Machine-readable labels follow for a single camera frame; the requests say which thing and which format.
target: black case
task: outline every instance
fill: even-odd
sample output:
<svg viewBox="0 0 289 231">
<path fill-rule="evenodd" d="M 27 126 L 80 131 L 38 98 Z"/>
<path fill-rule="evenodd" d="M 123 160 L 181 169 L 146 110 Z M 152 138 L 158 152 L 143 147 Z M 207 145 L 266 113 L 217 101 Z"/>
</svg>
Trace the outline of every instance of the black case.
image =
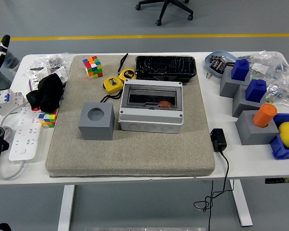
<svg viewBox="0 0 289 231">
<path fill-rule="evenodd" d="M 196 75 L 196 62 L 191 56 L 137 56 L 138 79 L 188 83 Z"/>
</svg>

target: table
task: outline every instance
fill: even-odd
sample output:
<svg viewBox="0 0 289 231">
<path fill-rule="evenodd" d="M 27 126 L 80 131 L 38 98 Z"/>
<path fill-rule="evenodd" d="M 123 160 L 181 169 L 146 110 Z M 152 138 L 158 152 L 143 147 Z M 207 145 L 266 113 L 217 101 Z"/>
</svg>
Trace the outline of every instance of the table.
<svg viewBox="0 0 289 231">
<path fill-rule="evenodd" d="M 249 55 L 254 52 L 232 52 L 236 57 L 242 55 Z M 227 148 L 224 155 L 227 157 L 230 165 L 228 178 L 238 180 L 242 178 L 280 178 L 289 177 L 289 160 L 275 160 L 272 156 L 270 145 L 250 145 L 242 146 L 235 122 L 237 118 L 231 116 L 232 112 L 232 99 L 219 96 L 219 83 L 220 79 L 211 77 L 206 79 L 207 70 L 205 68 L 204 59 L 210 52 L 190 52 L 190 53 L 150 53 L 150 55 L 190 55 L 194 56 L 197 66 L 197 76 L 200 83 L 201 94 L 204 102 L 205 112 L 208 120 L 209 130 L 213 128 L 222 128 L 227 140 Z M 133 55 L 144 55 L 143 53 L 133 53 Z M 29 92 L 28 79 L 22 76 L 33 60 L 39 55 L 27 55 L 22 59 L 19 70 L 15 76 L 11 89 L 14 92 L 22 92 L 26 95 Z M 282 104 L 276 105 L 279 113 L 289 113 L 289 107 Z M 9 119 L 4 123 L 6 126 L 16 128 L 18 121 L 18 114 L 10 115 Z M 147 181 L 147 180 L 221 180 L 225 177 L 226 163 L 219 153 L 214 153 L 215 170 L 212 174 L 206 177 L 111 177 L 111 178 L 49 178 L 49 174 L 45 169 L 45 160 L 51 142 L 53 130 L 42 129 L 40 134 L 40 142 L 43 146 L 37 151 L 38 160 L 35 163 L 25 165 L 23 171 L 19 176 L 10 180 L 0 180 L 0 185 L 28 185 L 28 184 L 62 184 L 70 185 L 65 188 L 63 196 L 62 219 L 60 216 L 59 230 L 66 229 L 69 224 L 72 207 L 72 198 L 74 193 L 75 184 L 88 184 L 100 182 L 127 182 L 127 181 Z M 10 175 L 18 169 L 17 165 L 9 163 L 8 151 L 2 153 L 0 159 L 0 174 L 4 172 L 5 175 Z M 237 199 L 243 202 L 238 206 L 239 215 L 243 212 L 243 217 L 247 217 L 247 224 L 250 224 L 249 213 L 246 212 L 246 202 L 244 193 L 240 187 L 239 181 L 236 182 L 234 196 L 236 193 L 241 197 Z"/>
</svg>

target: blue block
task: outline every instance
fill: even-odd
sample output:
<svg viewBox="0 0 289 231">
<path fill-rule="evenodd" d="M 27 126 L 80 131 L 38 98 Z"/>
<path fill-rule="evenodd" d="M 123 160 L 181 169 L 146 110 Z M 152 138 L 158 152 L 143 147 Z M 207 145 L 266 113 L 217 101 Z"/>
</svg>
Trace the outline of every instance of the blue block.
<svg viewBox="0 0 289 231">
<path fill-rule="evenodd" d="M 246 59 L 236 60 L 231 71 L 231 79 L 244 81 L 250 70 L 250 63 Z"/>
<path fill-rule="evenodd" d="M 266 82 L 262 79 L 252 79 L 245 91 L 246 100 L 260 103 L 266 93 Z"/>
</svg>

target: gray cube block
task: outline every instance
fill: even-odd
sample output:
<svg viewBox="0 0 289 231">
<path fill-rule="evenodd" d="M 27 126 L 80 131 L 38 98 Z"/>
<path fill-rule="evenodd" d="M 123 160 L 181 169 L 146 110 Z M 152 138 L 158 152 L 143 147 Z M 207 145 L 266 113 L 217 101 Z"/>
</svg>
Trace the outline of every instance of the gray cube block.
<svg viewBox="0 0 289 231">
<path fill-rule="evenodd" d="M 233 98 L 240 85 L 248 86 L 250 84 L 250 74 L 248 73 L 245 81 L 231 79 L 231 70 L 233 67 L 227 66 L 221 78 L 220 96 Z"/>
<path fill-rule="evenodd" d="M 266 102 L 265 95 L 260 100 L 260 103 L 246 100 L 246 89 L 248 86 L 240 85 L 232 99 L 232 116 L 239 118 L 243 111 L 259 110 Z"/>
<path fill-rule="evenodd" d="M 115 113 L 112 103 L 84 103 L 78 127 L 84 140 L 112 141 Z"/>
<path fill-rule="evenodd" d="M 236 121 L 236 129 L 242 145 L 269 144 L 279 133 L 274 120 L 265 128 L 260 128 L 255 125 L 252 119 L 257 112 L 258 111 L 243 111 Z"/>
</svg>

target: table leg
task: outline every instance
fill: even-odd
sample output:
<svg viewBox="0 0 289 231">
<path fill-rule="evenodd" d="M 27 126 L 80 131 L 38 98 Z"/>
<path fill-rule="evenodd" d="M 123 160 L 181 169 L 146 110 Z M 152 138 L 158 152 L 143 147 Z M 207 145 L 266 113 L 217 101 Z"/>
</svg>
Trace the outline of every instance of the table leg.
<svg viewBox="0 0 289 231">
<path fill-rule="evenodd" d="M 252 226 L 250 211 L 247 207 L 246 199 L 244 196 L 242 184 L 240 180 L 230 180 L 231 188 L 233 189 L 233 197 L 235 198 L 237 212 L 239 214 L 241 226 Z"/>
<path fill-rule="evenodd" d="M 75 185 L 64 186 L 58 231 L 69 231 Z"/>
</svg>

